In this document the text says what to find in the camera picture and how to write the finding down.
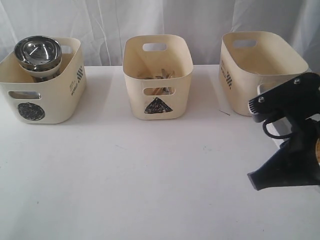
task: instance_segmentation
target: white tabletop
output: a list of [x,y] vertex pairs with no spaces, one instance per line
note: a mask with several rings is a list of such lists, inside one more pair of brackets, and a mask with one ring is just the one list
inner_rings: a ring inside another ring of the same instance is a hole
[[85,70],[61,124],[21,123],[0,96],[1,240],[319,239],[314,187],[252,187],[277,147],[230,110],[219,66],[194,68],[182,117],[150,121],[132,115],[122,67]]

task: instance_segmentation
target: white curtain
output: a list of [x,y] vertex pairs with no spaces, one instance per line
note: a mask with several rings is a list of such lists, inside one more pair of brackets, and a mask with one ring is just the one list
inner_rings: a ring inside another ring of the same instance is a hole
[[81,40],[86,65],[121,65],[137,35],[183,37],[194,64],[218,64],[235,31],[283,37],[320,71],[320,0],[0,0],[0,61],[28,36]]

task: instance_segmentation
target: storage bin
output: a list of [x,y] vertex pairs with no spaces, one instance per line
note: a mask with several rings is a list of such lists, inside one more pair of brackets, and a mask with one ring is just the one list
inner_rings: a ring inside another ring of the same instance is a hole
[[[15,116],[29,124],[57,124],[72,116],[86,86],[81,43],[78,39],[55,37],[62,46],[61,74],[34,82],[22,69],[14,53],[0,62],[0,89]],[[71,53],[63,53],[69,46]]]
[[248,101],[260,84],[284,83],[308,70],[306,61],[280,36],[266,31],[222,37],[219,79],[232,109],[250,116]]
[[[165,44],[165,50],[145,51],[144,44]],[[125,44],[123,72],[130,106],[142,120],[174,119],[186,110],[193,62],[185,40],[176,35],[135,36]],[[170,79],[146,79],[172,73]],[[154,89],[169,88],[172,94],[154,95]]]

